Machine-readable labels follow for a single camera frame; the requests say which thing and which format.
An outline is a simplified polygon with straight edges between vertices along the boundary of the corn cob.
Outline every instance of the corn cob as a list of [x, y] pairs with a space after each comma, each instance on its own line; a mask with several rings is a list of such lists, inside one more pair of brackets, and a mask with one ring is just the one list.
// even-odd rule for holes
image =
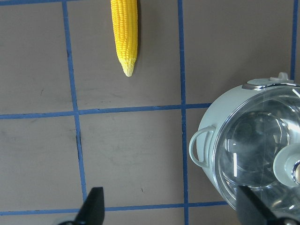
[[131, 76], [137, 57], [137, 0], [111, 0], [111, 8], [117, 56]]

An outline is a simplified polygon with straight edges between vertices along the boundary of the white pot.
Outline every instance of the white pot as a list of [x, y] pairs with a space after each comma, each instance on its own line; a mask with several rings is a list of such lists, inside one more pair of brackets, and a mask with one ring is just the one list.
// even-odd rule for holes
[[235, 187], [246, 185], [274, 213], [300, 218], [300, 200], [291, 200], [300, 194], [300, 87], [280, 73], [227, 91], [206, 111], [189, 154], [234, 209]]

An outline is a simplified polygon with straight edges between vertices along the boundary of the glass lid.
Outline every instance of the glass lid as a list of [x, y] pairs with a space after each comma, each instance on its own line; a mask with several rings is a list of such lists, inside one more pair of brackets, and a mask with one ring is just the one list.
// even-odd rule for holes
[[244, 185], [275, 215], [300, 219], [300, 88], [250, 98], [226, 120], [215, 143], [214, 179], [234, 208], [236, 188]]

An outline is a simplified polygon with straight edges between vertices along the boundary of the blue tape line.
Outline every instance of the blue tape line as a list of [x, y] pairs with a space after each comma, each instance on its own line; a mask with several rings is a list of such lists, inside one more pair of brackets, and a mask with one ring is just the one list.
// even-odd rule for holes
[[142, 112], [181, 109], [181, 105], [164, 105], [164, 106], [141, 106], [141, 107], [124, 107], [124, 108], [106, 108], [106, 109], [85, 109], [79, 110], [80, 115], [98, 114], [98, 113], [123, 113], [123, 112]]
[[162, 205], [137, 205], [123, 207], [107, 207], [105, 211], [127, 211], [127, 210], [154, 210], [154, 209], [170, 209], [183, 208], [184, 204], [162, 204]]
[[60, 116], [73, 116], [74, 112], [48, 112], [48, 113], [29, 113], [29, 114], [6, 114], [0, 115], [0, 120], [11, 120], [11, 119], [31, 119], [31, 118], [49, 118], [49, 117], [60, 117]]
[[[163, 106], [141, 106], [141, 107], [124, 107], [124, 108], [106, 108], [106, 109], [84, 109], [78, 110], [79, 115], [101, 114], [101, 113], [123, 113], [123, 112], [143, 112], [143, 111], [159, 111], [159, 110], [176, 110], [176, 109], [198, 109], [208, 108], [211, 103], [187, 104], [187, 105], [163, 105]], [[45, 112], [45, 113], [28, 113], [28, 114], [3, 114], [0, 120], [11, 119], [31, 119], [31, 118], [50, 118], [61, 116], [75, 116], [74, 111], [66, 112]]]
[[217, 205], [228, 205], [227, 202], [198, 202], [198, 203], [189, 203], [189, 207], [206, 207], [206, 206], [217, 206]]
[[188, 158], [187, 158], [187, 123], [186, 123], [186, 77], [184, 61], [184, 32], [183, 32], [183, 5], [182, 0], [178, 4], [178, 27], [179, 27], [179, 51], [180, 51], [180, 89], [182, 116], [182, 164], [183, 164], [183, 197], [184, 197], [184, 224], [188, 225]]
[[295, 80], [297, 23], [298, 23], [298, 0], [294, 0], [294, 8], [293, 8], [293, 16], [292, 16], [291, 80]]
[[62, 2], [62, 0], [8, 0], [8, 1], [0, 1], [0, 6], [27, 5], [27, 4], [36, 4], [36, 3], [50, 3], [50, 2]]
[[186, 109], [200, 109], [200, 108], [208, 108], [211, 103], [201, 103], [201, 104], [186, 104]]
[[78, 211], [79, 211], [79, 209], [7, 211], [7, 212], [0, 212], [0, 216], [36, 215], [36, 214], [54, 214], [54, 213], [77, 213]]
[[[136, 205], [121, 207], [106, 207], [105, 211], [127, 211], [127, 210], [155, 210], [155, 209], [171, 209], [184, 208], [186, 204], [161, 204], [161, 205]], [[189, 203], [188, 207], [207, 207], [227, 205], [227, 202], [197, 202]], [[78, 213], [79, 209], [63, 209], [63, 210], [29, 210], [29, 211], [4, 211], [0, 212], [0, 216], [16, 216], [16, 215], [36, 215], [36, 214], [56, 214], [56, 213]]]
[[77, 106], [77, 96], [76, 96], [76, 88], [75, 88], [71, 38], [70, 38], [69, 19], [68, 19], [68, 8], [67, 8], [66, 0], [62, 1], [62, 12], [63, 12], [65, 36], [66, 36], [67, 62], [68, 62], [69, 77], [70, 77], [70, 88], [71, 88], [71, 95], [72, 95], [73, 110], [75, 112], [74, 119], [75, 119], [75, 127], [76, 127], [76, 142], [77, 142], [77, 151], [78, 151], [80, 181], [81, 181], [81, 188], [82, 188], [82, 198], [83, 200], [85, 200], [87, 198], [87, 191], [86, 191], [86, 181], [84, 175], [83, 151], [82, 151], [81, 140], [80, 140], [80, 121], [79, 121], [79, 112]]

